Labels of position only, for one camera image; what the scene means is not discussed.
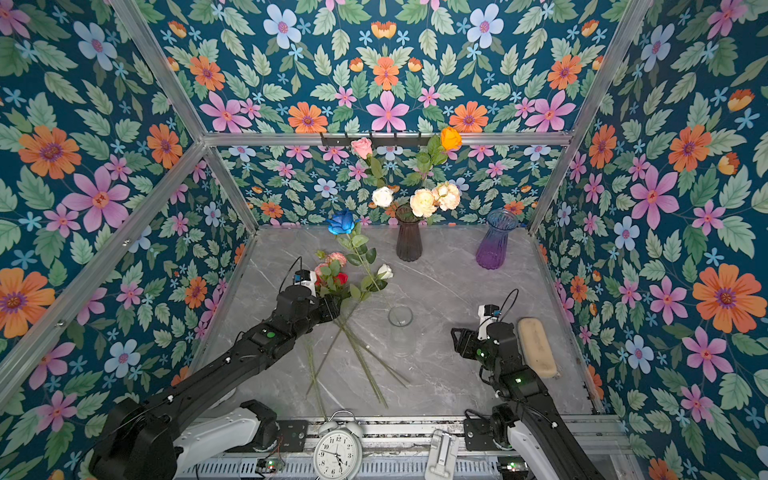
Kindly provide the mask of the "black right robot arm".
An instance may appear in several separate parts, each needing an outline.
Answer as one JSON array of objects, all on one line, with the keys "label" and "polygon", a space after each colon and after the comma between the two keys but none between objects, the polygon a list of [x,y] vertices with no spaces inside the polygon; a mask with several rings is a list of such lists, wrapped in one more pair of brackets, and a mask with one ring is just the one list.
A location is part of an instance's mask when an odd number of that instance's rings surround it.
[{"label": "black right robot arm", "polygon": [[603,477],[561,418],[544,382],[524,363],[514,326],[492,323],[485,339],[477,330],[453,328],[451,337],[456,353],[490,373],[482,382],[502,400],[489,419],[495,443],[515,450],[536,479]]}]

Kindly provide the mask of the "yellow rose stem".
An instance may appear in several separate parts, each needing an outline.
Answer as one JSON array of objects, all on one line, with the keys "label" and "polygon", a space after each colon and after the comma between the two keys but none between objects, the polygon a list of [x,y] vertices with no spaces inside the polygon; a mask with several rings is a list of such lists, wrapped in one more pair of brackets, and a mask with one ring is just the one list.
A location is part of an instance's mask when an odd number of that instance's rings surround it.
[{"label": "yellow rose stem", "polygon": [[446,127],[440,133],[440,139],[432,138],[415,157],[416,172],[422,183],[428,180],[429,173],[435,167],[443,166],[449,159],[448,153],[459,149],[463,144],[461,134],[453,127]]}]

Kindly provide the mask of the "pink rose stem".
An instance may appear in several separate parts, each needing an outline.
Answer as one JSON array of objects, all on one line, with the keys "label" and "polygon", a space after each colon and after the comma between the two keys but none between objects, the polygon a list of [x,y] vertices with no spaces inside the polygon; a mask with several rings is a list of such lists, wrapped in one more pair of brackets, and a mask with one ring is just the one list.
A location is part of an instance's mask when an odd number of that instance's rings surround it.
[{"label": "pink rose stem", "polygon": [[370,138],[354,140],[351,142],[351,149],[365,165],[365,169],[370,171],[372,178],[376,182],[376,189],[387,186],[384,180],[382,163],[373,152],[372,140]]}]

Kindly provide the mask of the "cream double-bloom flower stem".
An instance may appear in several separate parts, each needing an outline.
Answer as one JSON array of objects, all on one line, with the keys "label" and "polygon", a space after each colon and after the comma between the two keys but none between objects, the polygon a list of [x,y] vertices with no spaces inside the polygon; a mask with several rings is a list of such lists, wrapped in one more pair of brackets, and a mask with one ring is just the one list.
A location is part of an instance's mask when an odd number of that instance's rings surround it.
[{"label": "cream double-bloom flower stem", "polygon": [[428,219],[438,210],[455,210],[461,201],[461,191],[453,183],[444,182],[432,189],[421,188],[410,197],[411,213],[417,219]]}]

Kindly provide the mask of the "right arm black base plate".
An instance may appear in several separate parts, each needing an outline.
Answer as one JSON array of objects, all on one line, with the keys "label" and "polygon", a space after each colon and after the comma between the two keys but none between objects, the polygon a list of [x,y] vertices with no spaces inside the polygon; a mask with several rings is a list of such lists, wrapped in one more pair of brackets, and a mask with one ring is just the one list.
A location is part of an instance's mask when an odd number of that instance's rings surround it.
[{"label": "right arm black base plate", "polygon": [[469,452],[501,452],[507,445],[494,440],[491,424],[479,417],[463,420],[465,449]]}]

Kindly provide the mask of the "clear glass cup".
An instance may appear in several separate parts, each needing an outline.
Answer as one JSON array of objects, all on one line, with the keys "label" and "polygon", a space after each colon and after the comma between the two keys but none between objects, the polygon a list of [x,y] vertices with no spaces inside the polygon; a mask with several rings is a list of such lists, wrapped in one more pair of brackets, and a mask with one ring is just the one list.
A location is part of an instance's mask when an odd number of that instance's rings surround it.
[{"label": "clear glass cup", "polygon": [[412,310],[406,306],[392,307],[388,313],[388,322],[390,350],[396,356],[410,355],[416,339]]}]

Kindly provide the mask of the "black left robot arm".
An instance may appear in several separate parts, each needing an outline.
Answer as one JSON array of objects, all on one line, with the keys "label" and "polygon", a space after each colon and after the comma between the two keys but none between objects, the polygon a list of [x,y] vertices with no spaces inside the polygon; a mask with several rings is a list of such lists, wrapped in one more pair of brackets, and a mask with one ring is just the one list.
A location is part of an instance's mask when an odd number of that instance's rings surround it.
[{"label": "black left robot arm", "polygon": [[303,285],[281,291],[270,316],[198,371],[142,402],[108,414],[88,465],[97,479],[172,479],[192,461],[184,431],[225,394],[270,368],[302,335],[340,314],[340,303]]}]

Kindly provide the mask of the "dark pink ribbed glass vase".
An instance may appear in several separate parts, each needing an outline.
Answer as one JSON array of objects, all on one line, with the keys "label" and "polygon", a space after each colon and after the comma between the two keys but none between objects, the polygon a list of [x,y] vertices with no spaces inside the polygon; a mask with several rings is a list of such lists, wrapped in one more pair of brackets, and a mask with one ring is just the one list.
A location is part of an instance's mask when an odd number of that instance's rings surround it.
[{"label": "dark pink ribbed glass vase", "polygon": [[399,226],[396,254],[402,261],[414,262],[423,253],[420,220],[413,214],[409,205],[402,205],[397,208],[396,219]]}]

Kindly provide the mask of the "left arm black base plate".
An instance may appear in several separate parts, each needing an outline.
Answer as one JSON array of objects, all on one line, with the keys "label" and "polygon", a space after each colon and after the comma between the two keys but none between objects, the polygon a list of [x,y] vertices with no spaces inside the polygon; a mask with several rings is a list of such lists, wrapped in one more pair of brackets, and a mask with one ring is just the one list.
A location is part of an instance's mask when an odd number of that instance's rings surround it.
[{"label": "left arm black base plate", "polygon": [[309,422],[307,420],[278,419],[266,429],[263,445],[255,447],[257,452],[299,453],[306,446]]}]

